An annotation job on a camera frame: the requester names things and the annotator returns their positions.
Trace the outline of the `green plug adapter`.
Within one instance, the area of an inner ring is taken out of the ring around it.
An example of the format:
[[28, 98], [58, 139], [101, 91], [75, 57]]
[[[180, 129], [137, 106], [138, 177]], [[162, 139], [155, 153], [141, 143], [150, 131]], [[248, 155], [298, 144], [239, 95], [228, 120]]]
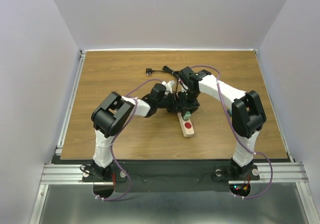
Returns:
[[187, 121], [187, 120], [190, 119], [190, 117], [191, 117], [191, 112], [190, 112], [189, 110], [187, 110], [187, 111], [184, 113], [184, 115], [183, 115], [182, 118], [183, 118], [185, 121]]

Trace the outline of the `white power strip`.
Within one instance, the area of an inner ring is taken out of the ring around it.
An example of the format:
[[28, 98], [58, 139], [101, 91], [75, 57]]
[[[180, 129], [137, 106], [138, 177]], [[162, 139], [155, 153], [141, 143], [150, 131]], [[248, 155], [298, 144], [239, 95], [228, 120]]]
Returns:
[[177, 113], [180, 127], [185, 138], [192, 137], [195, 134], [192, 122], [190, 119], [184, 120], [181, 113]]

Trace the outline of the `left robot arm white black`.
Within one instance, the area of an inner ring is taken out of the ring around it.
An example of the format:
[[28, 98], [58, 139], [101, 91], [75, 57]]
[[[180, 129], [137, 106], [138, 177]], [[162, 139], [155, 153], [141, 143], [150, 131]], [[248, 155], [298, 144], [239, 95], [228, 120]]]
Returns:
[[141, 99], [122, 96], [113, 91], [103, 100], [91, 115], [95, 131], [95, 151], [88, 174], [100, 181], [107, 181], [114, 176], [111, 147], [116, 137], [134, 116], [148, 118], [158, 109], [169, 108], [174, 84], [173, 80], [157, 83]]

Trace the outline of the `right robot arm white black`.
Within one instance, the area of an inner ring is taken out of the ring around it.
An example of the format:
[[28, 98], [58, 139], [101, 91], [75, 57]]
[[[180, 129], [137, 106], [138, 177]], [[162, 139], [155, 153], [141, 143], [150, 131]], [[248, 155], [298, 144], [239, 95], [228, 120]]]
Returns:
[[203, 69], [195, 72], [191, 67], [183, 68], [178, 78], [182, 82], [182, 97], [187, 103], [195, 102], [199, 94], [207, 94], [220, 101], [230, 129], [236, 139], [231, 158], [230, 173], [242, 179], [253, 165], [255, 145], [267, 117], [256, 91], [245, 92], [220, 80]]

